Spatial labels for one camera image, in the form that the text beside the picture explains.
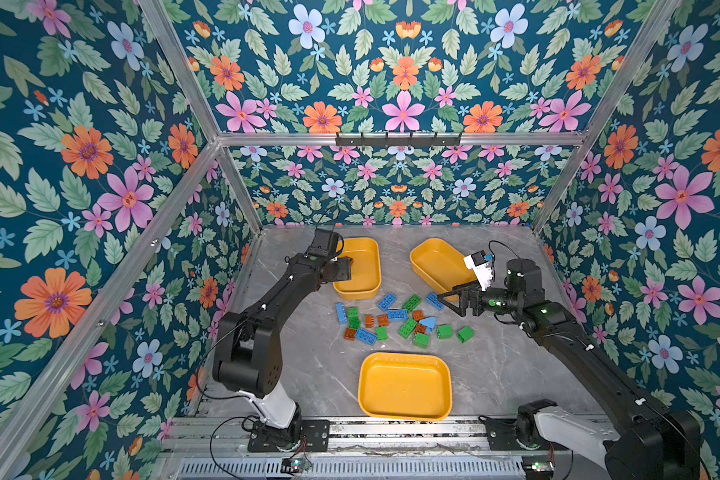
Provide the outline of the blue long brick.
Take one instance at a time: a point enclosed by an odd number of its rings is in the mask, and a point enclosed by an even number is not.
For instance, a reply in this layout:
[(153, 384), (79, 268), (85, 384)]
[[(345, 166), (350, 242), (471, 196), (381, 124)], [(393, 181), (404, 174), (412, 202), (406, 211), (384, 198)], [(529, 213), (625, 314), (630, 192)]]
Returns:
[(392, 309), (387, 312), (390, 323), (406, 322), (409, 318), (409, 312), (405, 309)]
[(395, 304), (396, 300), (397, 300), (397, 296), (396, 296), (395, 294), (393, 294), (393, 293), (388, 293), (388, 294), (386, 294), (386, 295), (377, 303), (378, 308), (379, 308), (381, 311), (386, 312), (386, 311), (390, 310), (390, 309), (393, 307), (393, 305)]
[(375, 333), (365, 329), (358, 329), (355, 333), (355, 339), (369, 346), (374, 346), (378, 341)]

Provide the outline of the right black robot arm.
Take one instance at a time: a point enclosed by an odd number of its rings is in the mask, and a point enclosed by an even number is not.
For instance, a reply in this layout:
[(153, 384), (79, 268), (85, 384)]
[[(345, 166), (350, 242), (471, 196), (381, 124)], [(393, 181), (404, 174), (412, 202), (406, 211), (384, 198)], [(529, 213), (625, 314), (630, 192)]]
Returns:
[(542, 273), (530, 259), (506, 264), (503, 287), (492, 286), (493, 263), (482, 252), (464, 259), (475, 280), (439, 295), (461, 317), (490, 313), (512, 324), (557, 358), (597, 401), (611, 425), (575, 416), (542, 399), (520, 406), (513, 424), (526, 449), (554, 444), (599, 465), (613, 479), (704, 479), (698, 421), (653, 398), (592, 343), (576, 316), (547, 298)]

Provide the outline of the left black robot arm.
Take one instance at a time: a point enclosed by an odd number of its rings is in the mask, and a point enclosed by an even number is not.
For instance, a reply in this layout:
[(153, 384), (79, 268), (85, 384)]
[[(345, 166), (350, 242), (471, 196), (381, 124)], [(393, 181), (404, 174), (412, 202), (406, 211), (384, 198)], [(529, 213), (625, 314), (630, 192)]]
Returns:
[(282, 277), (257, 302), (219, 321), (211, 376), (243, 396), (267, 427), (286, 430), (297, 417), (297, 403), (280, 384), (283, 371), (281, 331), (301, 304), (322, 285), (352, 278), (352, 259), (299, 254)]

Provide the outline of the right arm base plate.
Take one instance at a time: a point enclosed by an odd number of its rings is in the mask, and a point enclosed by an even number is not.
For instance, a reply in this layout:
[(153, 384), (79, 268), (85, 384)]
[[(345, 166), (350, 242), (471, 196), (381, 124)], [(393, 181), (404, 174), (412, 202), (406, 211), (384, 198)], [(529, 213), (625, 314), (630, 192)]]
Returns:
[(478, 421), (484, 426), (487, 441), (493, 451), (568, 451), (567, 447), (540, 438), (521, 438), (516, 426), (516, 418), (480, 415)]

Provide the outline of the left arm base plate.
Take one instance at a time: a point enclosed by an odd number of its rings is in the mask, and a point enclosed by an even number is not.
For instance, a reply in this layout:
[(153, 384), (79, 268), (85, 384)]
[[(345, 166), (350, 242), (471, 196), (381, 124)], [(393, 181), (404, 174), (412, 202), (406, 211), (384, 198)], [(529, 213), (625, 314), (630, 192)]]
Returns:
[(255, 421), (247, 451), (250, 453), (322, 453), (328, 450), (331, 422), (295, 420), (285, 429), (276, 429)]

